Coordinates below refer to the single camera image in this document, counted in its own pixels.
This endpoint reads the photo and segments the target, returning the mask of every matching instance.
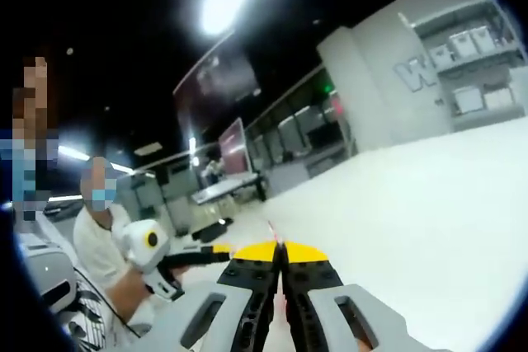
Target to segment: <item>monitor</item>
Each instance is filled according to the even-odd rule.
[[[184,140],[193,137],[200,142],[210,127],[259,90],[236,36],[228,35],[194,65],[172,93]]]
[[[242,119],[238,118],[219,138],[220,151],[226,175],[237,175],[252,171]]]
[[[341,127],[337,121],[314,128],[307,135],[310,145],[315,150],[325,148],[343,140]]]

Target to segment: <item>white floor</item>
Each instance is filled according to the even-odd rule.
[[[473,352],[528,277],[527,191],[524,118],[361,154],[240,214],[219,241],[272,239],[269,220],[401,313],[417,340]],[[215,280],[223,268],[192,270],[184,282]],[[276,316],[266,350],[294,350],[283,325]]]

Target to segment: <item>black ceiling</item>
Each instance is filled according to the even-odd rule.
[[[392,1],[248,0],[237,19],[236,35],[262,94],[240,110],[244,120],[251,121],[320,63],[315,47],[337,26],[353,26]],[[172,90],[215,43],[200,28],[201,0],[23,4],[15,18],[20,40],[26,46],[42,40],[53,45],[63,142],[91,152],[99,134],[111,161],[133,167],[185,149]],[[70,47],[73,54],[67,55]],[[227,118],[220,123],[228,123]],[[162,151],[143,158],[132,153],[156,141]]]

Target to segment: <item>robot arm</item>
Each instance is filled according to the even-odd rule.
[[[342,284],[328,258],[310,247],[266,242],[239,251],[216,283],[196,285],[156,316],[152,330],[111,352],[190,348],[207,332],[201,352],[262,352],[282,274],[286,316],[298,352],[429,352],[405,320],[357,285]]]

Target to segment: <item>hand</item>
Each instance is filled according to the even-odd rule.
[[[174,277],[174,279],[180,280],[183,274],[185,274],[190,267],[178,267],[178,268],[172,268],[171,274]]]
[[[370,352],[372,349],[367,345],[365,344],[362,340],[356,338],[356,341],[357,341],[357,346],[360,350],[360,352]]]

